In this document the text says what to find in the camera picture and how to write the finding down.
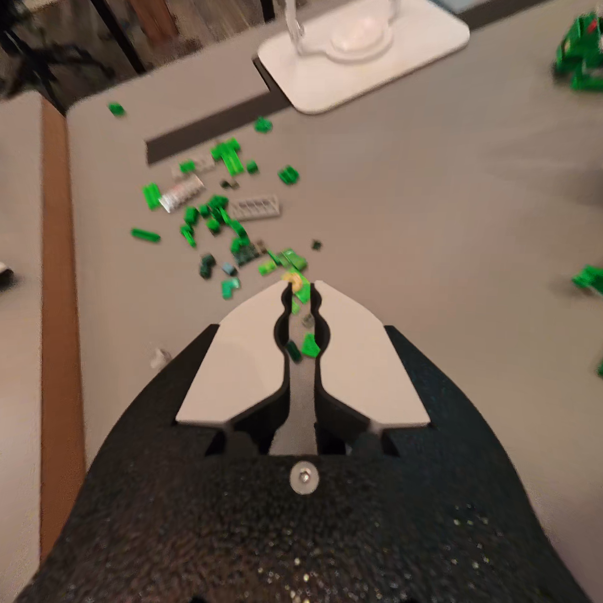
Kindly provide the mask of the green brick model red parts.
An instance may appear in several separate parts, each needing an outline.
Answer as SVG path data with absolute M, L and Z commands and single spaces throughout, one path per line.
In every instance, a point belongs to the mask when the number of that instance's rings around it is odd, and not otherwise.
M 569 82 L 576 91 L 602 92 L 602 12 L 576 17 L 557 46 L 554 79 Z

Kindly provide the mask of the pile of green toy bricks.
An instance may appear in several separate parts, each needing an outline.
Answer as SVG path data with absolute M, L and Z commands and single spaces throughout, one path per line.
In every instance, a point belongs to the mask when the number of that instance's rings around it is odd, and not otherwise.
M 195 227 L 202 222 L 212 236 L 219 235 L 222 230 L 230 229 L 233 239 L 230 243 L 230 253 L 234 264 L 222 264 L 222 271 L 227 278 L 221 283 L 221 295 L 224 300 L 230 300 L 233 292 L 240 288 L 237 276 L 242 268 L 260 258 L 262 255 L 269 257 L 260 264 L 258 272 L 265 276 L 278 268 L 286 269 L 282 279 L 291 284 L 294 299 L 291 302 L 291 311 L 297 313 L 300 305 L 307 304 L 311 297 L 311 284 L 303 274 L 307 268 L 307 261 L 293 249 L 287 248 L 279 253 L 269 250 L 263 242 L 253 243 L 245 227 L 244 221 L 263 220 L 280 216 L 280 202 L 274 195 L 246 198 L 230 201 L 223 195 L 213 195 L 199 206 L 189 205 L 195 197 L 205 189 L 200 175 L 211 171 L 218 163 L 223 163 L 230 179 L 222 180 L 220 186 L 224 189 L 235 190 L 238 187 L 237 176 L 244 173 L 255 175 L 259 166 L 254 160 L 244 164 L 240 157 L 240 143 L 231 138 L 215 143 L 207 155 L 200 155 L 196 159 L 190 158 L 176 166 L 174 178 L 175 185 L 167 192 L 162 193 L 156 183 L 149 183 L 142 188 L 142 193 L 149 210 L 164 209 L 168 214 L 173 214 L 181 207 L 185 207 L 183 222 L 179 232 L 192 249 L 197 247 Z

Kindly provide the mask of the clear glass mug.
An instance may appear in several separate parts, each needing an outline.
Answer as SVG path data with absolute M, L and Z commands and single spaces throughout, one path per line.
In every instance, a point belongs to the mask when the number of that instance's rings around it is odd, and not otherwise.
M 325 56 L 338 63 L 362 63 L 385 53 L 393 42 L 400 1 L 353 1 L 308 21 L 309 36 L 297 18 L 295 1 L 285 2 L 285 23 L 300 57 Z

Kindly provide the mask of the grey desk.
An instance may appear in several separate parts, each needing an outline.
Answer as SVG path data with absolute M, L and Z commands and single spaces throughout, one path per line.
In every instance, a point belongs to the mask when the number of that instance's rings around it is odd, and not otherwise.
M 602 98 L 551 78 L 555 47 L 594 1 L 548 1 L 471 33 L 467 48 L 324 115 L 284 109 L 236 128 L 282 217 L 249 232 L 307 257 L 309 278 L 396 326 L 486 418 L 558 553 L 584 583 L 602 565 L 602 298 L 573 275 L 602 264 Z M 197 274 L 229 237 L 183 240 L 142 186 L 171 181 L 146 141 L 260 95 L 247 31 L 90 96 L 68 113 L 86 461 L 149 382 L 260 291 L 228 303 Z

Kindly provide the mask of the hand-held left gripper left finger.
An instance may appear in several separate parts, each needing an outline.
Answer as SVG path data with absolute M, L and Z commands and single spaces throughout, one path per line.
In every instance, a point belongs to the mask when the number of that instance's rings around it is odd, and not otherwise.
M 262 455 L 290 413 L 291 286 L 279 281 L 217 325 L 176 415 L 182 426 L 245 433 Z

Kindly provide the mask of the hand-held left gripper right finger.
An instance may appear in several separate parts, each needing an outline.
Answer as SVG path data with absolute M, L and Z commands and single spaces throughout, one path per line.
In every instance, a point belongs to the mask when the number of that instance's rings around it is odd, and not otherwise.
M 318 280 L 311 287 L 313 399 L 319 455 L 345 455 L 364 435 L 379 443 L 431 424 L 385 325 L 359 302 Z

